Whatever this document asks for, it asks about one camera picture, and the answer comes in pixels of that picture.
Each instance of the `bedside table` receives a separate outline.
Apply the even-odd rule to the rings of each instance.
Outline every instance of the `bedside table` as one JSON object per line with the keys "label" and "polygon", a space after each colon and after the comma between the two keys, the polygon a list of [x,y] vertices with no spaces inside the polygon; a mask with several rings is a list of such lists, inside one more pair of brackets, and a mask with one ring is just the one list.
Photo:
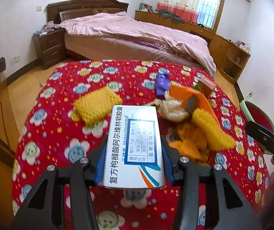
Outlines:
{"label": "bedside table", "polygon": [[65,30],[59,28],[46,35],[33,35],[37,58],[45,69],[67,58],[64,33]]}

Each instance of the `blue gripper pad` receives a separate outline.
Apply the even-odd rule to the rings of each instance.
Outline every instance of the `blue gripper pad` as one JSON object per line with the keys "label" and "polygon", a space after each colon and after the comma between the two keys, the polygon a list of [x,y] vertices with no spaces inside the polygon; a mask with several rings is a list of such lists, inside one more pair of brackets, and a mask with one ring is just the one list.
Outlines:
{"label": "blue gripper pad", "polygon": [[101,152],[101,156],[99,157],[99,160],[96,165],[96,175],[94,178],[94,182],[95,182],[96,186],[98,186],[99,183],[103,180],[106,149],[107,149],[107,142],[104,145],[104,148]]}
{"label": "blue gripper pad", "polygon": [[162,144],[162,158],[164,161],[165,176],[167,178],[167,181],[170,183],[170,185],[173,185],[174,177],[173,177],[172,165],[163,144]]}

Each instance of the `small cardboard box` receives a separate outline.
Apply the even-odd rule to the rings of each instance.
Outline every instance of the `small cardboard box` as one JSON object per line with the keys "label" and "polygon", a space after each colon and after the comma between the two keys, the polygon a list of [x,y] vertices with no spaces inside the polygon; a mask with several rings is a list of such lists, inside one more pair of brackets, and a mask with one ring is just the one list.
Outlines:
{"label": "small cardboard box", "polygon": [[198,86],[201,88],[204,96],[208,99],[217,85],[210,79],[202,77],[199,79]]}
{"label": "small cardboard box", "polygon": [[165,186],[155,107],[113,106],[103,185],[119,189],[152,189]]}

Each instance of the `white wall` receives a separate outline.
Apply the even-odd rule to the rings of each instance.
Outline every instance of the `white wall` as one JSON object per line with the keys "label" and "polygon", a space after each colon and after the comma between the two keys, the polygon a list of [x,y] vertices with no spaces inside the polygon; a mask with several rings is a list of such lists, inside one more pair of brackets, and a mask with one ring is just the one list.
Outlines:
{"label": "white wall", "polygon": [[[158,0],[144,0],[156,9]],[[242,41],[241,32],[248,16],[250,2],[248,0],[225,0],[217,28],[217,34],[232,41]]]}
{"label": "white wall", "polygon": [[238,85],[243,97],[254,92],[250,101],[274,123],[274,0],[251,2],[243,36],[252,48]]}
{"label": "white wall", "polygon": [[[6,77],[37,58],[32,35],[46,23],[46,5],[61,1],[66,0],[0,0],[0,55],[6,58]],[[144,0],[118,1],[129,3],[127,12],[134,16]],[[40,5],[43,10],[36,12]],[[21,60],[11,66],[11,58],[18,55]]]}

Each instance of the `red blanket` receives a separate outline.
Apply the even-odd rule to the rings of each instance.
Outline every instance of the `red blanket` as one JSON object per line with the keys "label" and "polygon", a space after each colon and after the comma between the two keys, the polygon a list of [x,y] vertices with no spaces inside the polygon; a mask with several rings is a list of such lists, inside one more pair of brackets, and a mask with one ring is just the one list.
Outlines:
{"label": "red blanket", "polygon": [[[16,153],[12,174],[14,214],[29,190],[48,165],[71,165],[98,147],[108,133],[110,116],[93,128],[74,112],[72,102],[87,92],[109,86],[127,105],[142,105],[155,99],[155,76],[170,73],[170,82],[192,86],[204,71],[167,63],[103,60],[60,64],[42,88],[29,113]],[[262,204],[268,186],[268,170],[258,143],[244,132],[245,119],[230,99],[217,87],[210,104],[221,128],[234,137],[232,150],[210,152],[208,163],[220,163],[229,172],[255,210]],[[174,124],[158,118],[160,133],[172,138]],[[204,185],[200,186],[198,228],[205,220]],[[101,230],[171,229],[176,213],[178,187],[148,191],[139,200],[130,200],[123,190],[91,188],[95,214]],[[65,214],[71,228],[69,186],[65,188]],[[143,203],[146,208],[138,209]]]}

